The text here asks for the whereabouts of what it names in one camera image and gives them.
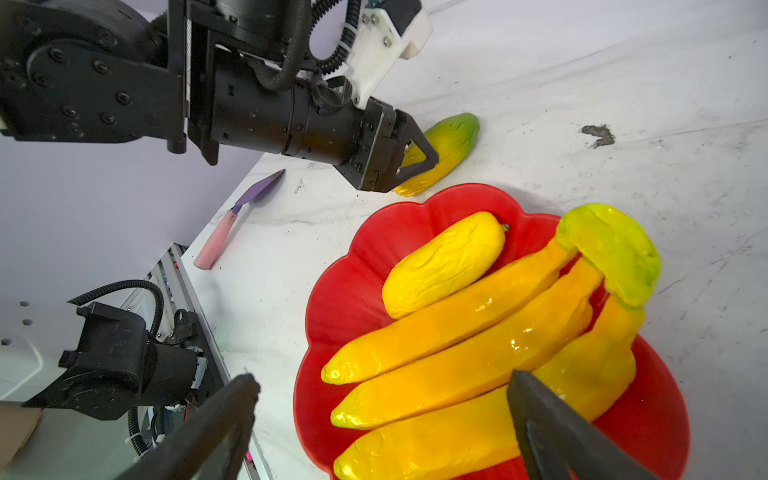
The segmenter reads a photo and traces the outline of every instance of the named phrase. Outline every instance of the table surface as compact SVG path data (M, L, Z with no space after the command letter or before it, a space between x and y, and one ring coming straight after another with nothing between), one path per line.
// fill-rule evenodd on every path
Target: table surface
M426 194L481 182L528 212L612 204L656 243L664 271L641 334L686 399L687 478L765 478L768 414L768 4L426 2L435 32L376 96L422 127L471 111L475 150ZM607 124L616 144L579 131ZM192 266L227 208L255 181L286 174L245 207L210 271ZM327 478L293 425L314 283L360 224L395 194L353 190L332 167L265 155L183 262L231 375L263 392L254 436L270 477Z

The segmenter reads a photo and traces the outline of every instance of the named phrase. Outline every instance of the red flower-shaped plate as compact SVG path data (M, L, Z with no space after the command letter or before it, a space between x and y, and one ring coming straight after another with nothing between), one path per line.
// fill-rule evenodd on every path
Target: red flower-shaped plate
M293 392L293 418L306 454L331 478L333 461L365 434L331 425L331 411L355 385L320 380L320 370L341 346L389 325L382 286L403 257L468 215L488 211L510 226L501 256L489 270L540 250L553 236L558 217L527 214L498 188L464 184L437 193L424 204L403 202L375 212L357 231L349 253L317 280L306 307L309 348ZM592 296L597 317L605 293ZM690 439L683 397L664 362L642 338L632 351L637 376L625 394L594 424L614 443L664 480L678 480ZM520 457L480 472L471 480L524 479Z

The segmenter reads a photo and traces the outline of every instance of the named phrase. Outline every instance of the knife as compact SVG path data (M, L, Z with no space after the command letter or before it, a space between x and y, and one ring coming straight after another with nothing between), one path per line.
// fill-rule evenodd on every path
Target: knife
M210 267L219 257L224 242L227 240L227 235L230 234L235 219L237 219L237 214L240 212L240 209L243 208L243 205L252 200L256 200L259 194L261 194L261 192L275 180L280 178L284 172L285 169L283 168L282 170L271 174L269 177L257 181L255 184L251 185L248 190L245 190L245 193L237 200L237 202L235 202L235 206L230 208L224 214L224 218L221 219L216 230L214 230L210 237L208 237L205 245L203 245L203 248L197 254L197 258L194 260L194 266L201 270L210 270Z

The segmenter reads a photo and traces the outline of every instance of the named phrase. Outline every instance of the robotic arm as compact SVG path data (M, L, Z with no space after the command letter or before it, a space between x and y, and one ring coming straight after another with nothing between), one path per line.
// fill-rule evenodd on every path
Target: robotic arm
M169 0L149 23L119 0L0 0L0 129L19 141L165 138L176 154L188 135L211 165L233 145L389 191L438 155L410 115L370 94L432 26L419 0L366 0L362 22L362 0L349 0L338 47L314 58L310 33L339 1ZM343 61L346 76L323 79ZM401 169L411 142L426 160Z

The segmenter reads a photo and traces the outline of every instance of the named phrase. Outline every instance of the purple knife blade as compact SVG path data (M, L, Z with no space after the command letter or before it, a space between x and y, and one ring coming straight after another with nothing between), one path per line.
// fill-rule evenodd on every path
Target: purple knife blade
M280 178L280 175L285 173L285 171L286 169L283 168L282 170L271 174L269 177L263 178L262 180L259 180L255 184L251 185L248 190L245 190L245 193L237 200L237 202L235 202L235 206L230 208L230 212L237 215L240 212L240 209L243 208L243 205L252 200L256 200L256 197L258 197L259 194L263 192L265 188L270 186L275 180Z

